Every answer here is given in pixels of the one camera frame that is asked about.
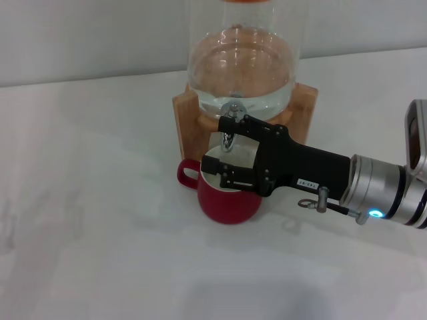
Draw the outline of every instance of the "white wall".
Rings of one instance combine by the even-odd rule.
[[[0,86],[184,69],[183,1],[0,0]],[[425,14],[426,0],[312,0],[302,55],[427,46]]]

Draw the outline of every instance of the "label sticker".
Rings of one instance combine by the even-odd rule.
[[[302,187],[306,187],[314,190],[317,190],[319,187],[318,183],[314,183],[314,182],[303,180],[303,179],[298,179],[298,182],[296,184]]]

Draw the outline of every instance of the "orange lid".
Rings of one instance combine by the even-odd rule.
[[[267,2],[270,0],[222,0],[224,2],[236,2],[236,3],[256,3],[256,2]]]

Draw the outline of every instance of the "mug handle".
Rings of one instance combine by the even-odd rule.
[[[190,169],[200,174],[200,162],[192,159],[184,159],[178,166],[177,178],[179,183],[186,187],[197,189],[197,179],[190,178],[184,173],[184,169]]]

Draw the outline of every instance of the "robotic arm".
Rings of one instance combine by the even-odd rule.
[[[269,197],[278,187],[318,195],[298,205],[318,212],[326,209],[356,218],[390,219],[418,229],[427,228],[427,100],[414,100],[405,118],[407,166],[300,145],[288,128],[270,125],[249,115],[240,122],[221,117],[218,130],[259,141],[254,167],[236,167],[204,156],[201,170],[221,175],[221,187]],[[339,205],[328,199],[339,201]]]

